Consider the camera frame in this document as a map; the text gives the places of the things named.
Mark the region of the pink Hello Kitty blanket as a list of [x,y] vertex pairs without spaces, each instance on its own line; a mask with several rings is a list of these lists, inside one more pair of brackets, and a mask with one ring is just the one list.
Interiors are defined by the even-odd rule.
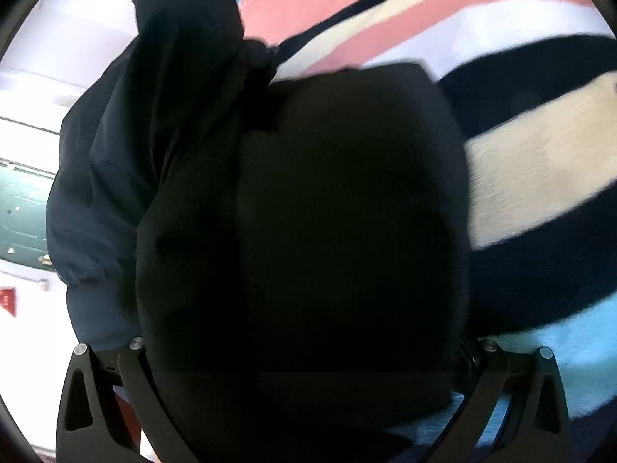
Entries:
[[571,458],[616,458],[616,37],[592,0],[238,0],[277,78],[416,62],[470,162],[467,333],[548,347]]

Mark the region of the green door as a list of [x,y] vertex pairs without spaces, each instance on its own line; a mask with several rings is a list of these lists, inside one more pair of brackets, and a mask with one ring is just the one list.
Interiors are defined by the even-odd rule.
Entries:
[[52,271],[46,239],[46,205],[54,175],[1,160],[1,258]]

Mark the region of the dark navy puffer jacket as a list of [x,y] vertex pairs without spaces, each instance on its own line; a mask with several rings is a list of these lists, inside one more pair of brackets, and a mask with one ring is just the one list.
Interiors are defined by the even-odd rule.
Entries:
[[469,173],[414,63],[276,81],[235,0],[133,0],[65,117],[47,245],[76,335],[140,335],[202,462],[387,462],[445,409]]

